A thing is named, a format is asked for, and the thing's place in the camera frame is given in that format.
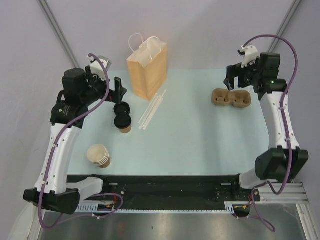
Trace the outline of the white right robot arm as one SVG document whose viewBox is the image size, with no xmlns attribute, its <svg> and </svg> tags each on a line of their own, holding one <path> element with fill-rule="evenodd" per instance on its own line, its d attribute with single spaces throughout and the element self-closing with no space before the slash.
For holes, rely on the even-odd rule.
<svg viewBox="0 0 320 240">
<path fill-rule="evenodd" d="M 259 53 L 244 48 L 238 53 L 241 63 L 226 68 L 224 84 L 234 90 L 253 87 L 258 96 L 268 130 L 268 149 L 255 160 L 252 170 L 239 175 L 239 183 L 230 188 L 231 196 L 242 201 L 249 189 L 271 181 L 286 184 L 296 178 L 309 159 L 307 150 L 301 149 L 291 124 L 286 91 L 286 80 L 278 77 L 281 57 L 276 53 Z"/>
</svg>

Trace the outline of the stack of brown paper cups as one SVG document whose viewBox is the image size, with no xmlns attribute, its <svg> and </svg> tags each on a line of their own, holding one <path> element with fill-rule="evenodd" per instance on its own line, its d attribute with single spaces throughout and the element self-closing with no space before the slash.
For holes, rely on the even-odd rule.
<svg viewBox="0 0 320 240">
<path fill-rule="evenodd" d="M 103 144 L 92 145 L 86 153 L 87 159 L 99 168 L 107 168 L 111 164 L 110 153 Z"/>
</svg>

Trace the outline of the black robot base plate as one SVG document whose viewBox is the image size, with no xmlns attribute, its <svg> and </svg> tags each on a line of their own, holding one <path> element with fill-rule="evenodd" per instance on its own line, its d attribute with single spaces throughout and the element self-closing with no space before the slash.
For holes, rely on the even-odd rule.
<svg viewBox="0 0 320 240">
<path fill-rule="evenodd" d="M 258 190 L 240 187 L 238 175 L 137 176 L 99 175 L 102 194 L 122 196 L 122 210 L 211 211 L 225 202 L 260 201 Z"/>
</svg>

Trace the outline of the black plastic cup lid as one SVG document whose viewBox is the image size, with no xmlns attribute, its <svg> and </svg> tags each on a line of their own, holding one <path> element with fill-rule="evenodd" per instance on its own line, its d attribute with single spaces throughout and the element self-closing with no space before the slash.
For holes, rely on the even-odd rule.
<svg viewBox="0 0 320 240">
<path fill-rule="evenodd" d="M 118 129 L 126 129 L 132 124 L 132 119 L 128 114 L 119 114 L 114 119 L 114 125 Z"/>
</svg>

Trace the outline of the brown paper takeout bag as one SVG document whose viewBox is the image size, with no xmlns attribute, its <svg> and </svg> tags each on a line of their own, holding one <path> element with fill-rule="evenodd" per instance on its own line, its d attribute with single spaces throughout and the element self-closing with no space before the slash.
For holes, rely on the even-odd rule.
<svg viewBox="0 0 320 240">
<path fill-rule="evenodd" d="M 157 36 L 146 40 L 140 33 L 131 35 L 139 36 L 141 44 L 137 49 L 128 46 L 132 54 L 127 58 L 127 67 L 131 79 L 133 93 L 150 101 L 167 80 L 168 76 L 168 44 Z"/>
</svg>

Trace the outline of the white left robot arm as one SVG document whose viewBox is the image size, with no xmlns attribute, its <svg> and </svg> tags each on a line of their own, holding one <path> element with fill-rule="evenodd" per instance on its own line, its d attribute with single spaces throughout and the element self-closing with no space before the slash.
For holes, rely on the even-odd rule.
<svg viewBox="0 0 320 240">
<path fill-rule="evenodd" d="M 100 177 L 67 182 L 73 148 L 89 106 L 98 100 L 119 104 L 127 93 L 121 78 L 114 78 L 111 90 L 107 90 L 104 78 L 92 73 L 90 67 L 67 70 L 62 77 L 63 89 L 51 110 L 50 141 L 44 165 L 34 188 L 26 189 L 23 194 L 25 201 L 41 210 L 72 215 L 83 200 L 93 195 L 100 200 L 110 196 L 111 188 Z"/>
</svg>

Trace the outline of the single brown paper cup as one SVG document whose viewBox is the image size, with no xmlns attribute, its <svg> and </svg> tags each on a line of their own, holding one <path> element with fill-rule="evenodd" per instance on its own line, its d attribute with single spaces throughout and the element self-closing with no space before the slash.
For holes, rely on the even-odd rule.
<svg viewBox="0 0 320 240">
<path fill-rule="evenodd" d="M 127 134 L 132 130 L 132 125 L 130 124 L 128 127 L 126 128 L 120 128 L 119 131 L 123 134 Z"/>
</svg>

